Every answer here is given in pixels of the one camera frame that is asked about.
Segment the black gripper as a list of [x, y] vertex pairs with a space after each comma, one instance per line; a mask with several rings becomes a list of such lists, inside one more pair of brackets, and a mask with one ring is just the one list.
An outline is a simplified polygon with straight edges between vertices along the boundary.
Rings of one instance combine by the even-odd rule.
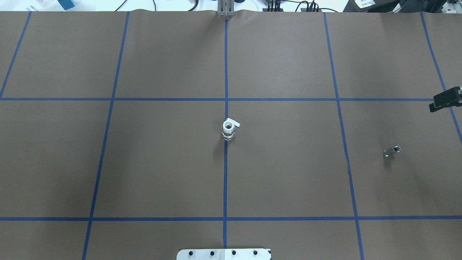
[[462, 106], [462, 88], [453, 87], [449, 90], [443, 91], [433, 97], [433, 102], [429, 104], [431, 113], [439, 111], [444, 108], [461, 107]]

